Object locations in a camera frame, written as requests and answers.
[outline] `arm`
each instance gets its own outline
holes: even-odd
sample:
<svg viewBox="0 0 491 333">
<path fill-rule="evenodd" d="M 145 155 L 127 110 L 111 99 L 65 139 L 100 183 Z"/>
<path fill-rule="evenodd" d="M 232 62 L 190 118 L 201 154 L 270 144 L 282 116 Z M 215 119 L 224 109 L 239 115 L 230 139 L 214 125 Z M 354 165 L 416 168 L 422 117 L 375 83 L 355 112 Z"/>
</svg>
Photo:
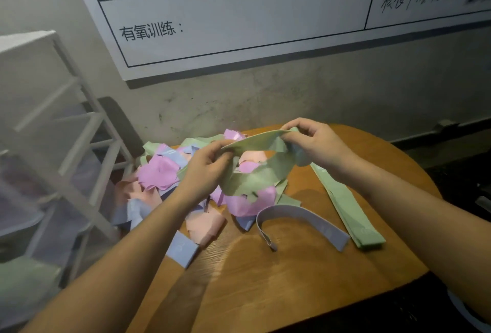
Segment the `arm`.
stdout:
<svg viewBox="0 0 491 333">
<path fill-rule="evenodd" d="M 217 187 L 232 154 L 216 161 L 215 154 L 231 142 L 216 141 L 197 151 L 169 198 L 61 291 L 23 332 L 125 331 L 186 214 Z"/>
<path fill-rule="evenodd" d="M 334 179 L 360 193 L 411 250 L 491 321 L 491 223 L 363 160 L 325 124 L 299 118 L 285 141 L 302 147 Z"/>
</svg>

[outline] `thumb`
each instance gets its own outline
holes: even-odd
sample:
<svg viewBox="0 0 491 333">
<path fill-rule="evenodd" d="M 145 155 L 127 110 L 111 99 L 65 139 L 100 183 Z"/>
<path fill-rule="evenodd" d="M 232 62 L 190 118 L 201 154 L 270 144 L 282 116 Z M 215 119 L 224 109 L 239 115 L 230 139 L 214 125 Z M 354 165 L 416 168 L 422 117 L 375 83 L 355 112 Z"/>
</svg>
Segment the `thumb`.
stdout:
<svg viewBox="0 0 491 333">
<path fill-rule="evenodd" d="M 234 158 L 234 154 L 232 152 L 225 152 L 223 155 L 217 158 L 215 162 L 212 163 L 213 168 L 218 173 L 223 173 L 227 168 L 230 161 Z"/>
<path fill-rule="evenodd" d="M 281 139 L 285 142 L 296 144 L 302 149 L 307 149 L 307 146 L 312 141 L 312 137 L 297 131 L 287 132 L 281 136 Z"/>
</svg>

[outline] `wooden table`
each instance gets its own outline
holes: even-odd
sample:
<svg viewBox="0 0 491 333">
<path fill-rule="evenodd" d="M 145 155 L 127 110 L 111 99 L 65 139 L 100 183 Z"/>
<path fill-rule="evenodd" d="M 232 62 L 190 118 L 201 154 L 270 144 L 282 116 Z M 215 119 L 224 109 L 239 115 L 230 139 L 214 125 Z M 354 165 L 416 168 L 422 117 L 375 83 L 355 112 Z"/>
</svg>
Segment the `wooden table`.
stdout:
<svg viewBox="0 0 491 333">
<path fill-rule="evenodd" d="M 440 197 L 430 177 L 404 152 L 367 132 L 331 126 L 359 156 Z M 287 195 L 345 230 L 309 166 L 295 166 L 288 181 Z M 338 252 L 310 225 L 283 218 L 263 225 L 278 245 L 278 251 L 271 252 L 256 226 L 242 231 L 225 210 L 228 223 L 223 231 L 187 270 L 165 257 L 127 332 L 270 331 L 387 292 L 425 274 L 426 266 L 360 195 L 354 196 L 385 237 L 382 249 L 362 252 L 350 241 Z M 181 230 L 187 233 L 185 226 Z"/>
</svg>

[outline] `dark floor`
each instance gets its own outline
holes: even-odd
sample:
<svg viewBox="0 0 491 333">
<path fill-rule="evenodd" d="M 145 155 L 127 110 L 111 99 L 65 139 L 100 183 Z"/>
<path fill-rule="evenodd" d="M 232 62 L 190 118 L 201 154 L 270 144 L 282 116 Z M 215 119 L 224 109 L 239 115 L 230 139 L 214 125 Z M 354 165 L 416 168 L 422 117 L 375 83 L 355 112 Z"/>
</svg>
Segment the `dark floor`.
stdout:
<svg viewBox="0 0 491 333">
<path fill-rule="evenodd" d="M 474 202 L 491 183 L 491 153 L 427 169 L 444 200 L 491 221 Z M 278 330 L 328 332 L 478 332 L 453 307 L 447 288 L 432 273 L 396 290 Z"/>
</svg>

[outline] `concrete wall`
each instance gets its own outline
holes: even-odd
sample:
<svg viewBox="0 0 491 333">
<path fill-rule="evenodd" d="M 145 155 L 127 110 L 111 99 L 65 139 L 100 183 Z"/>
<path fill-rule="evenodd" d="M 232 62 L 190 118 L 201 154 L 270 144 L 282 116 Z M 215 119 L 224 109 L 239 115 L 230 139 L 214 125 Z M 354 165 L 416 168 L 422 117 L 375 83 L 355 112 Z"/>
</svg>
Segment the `concrete wall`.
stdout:
<svg viewBox="0 0 491 333">
<path fill-rule="evenodd" d="M 112 97 L 143 140 L 173 144 L 298 116 L 396 139 L 443 118 L 491 116 L 489 27 L 131 90 L 82 0 L 0 0 L 0 14 L 0 34 L 56 30 L 96 95 Z"/>
</svg>

